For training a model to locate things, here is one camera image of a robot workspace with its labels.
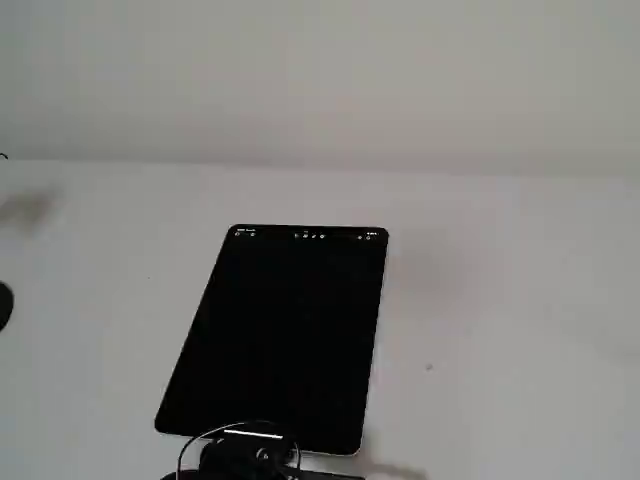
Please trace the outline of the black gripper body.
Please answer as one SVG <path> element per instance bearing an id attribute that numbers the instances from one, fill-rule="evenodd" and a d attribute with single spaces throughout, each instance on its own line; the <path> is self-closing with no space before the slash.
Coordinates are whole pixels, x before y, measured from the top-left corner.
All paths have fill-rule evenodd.
<path id="1" fill-rule="evenodd" d="M 198 472 L 204 479 L 300 479 L 299 460 L 284 435 L 223 433 L 201 451 Z"/>

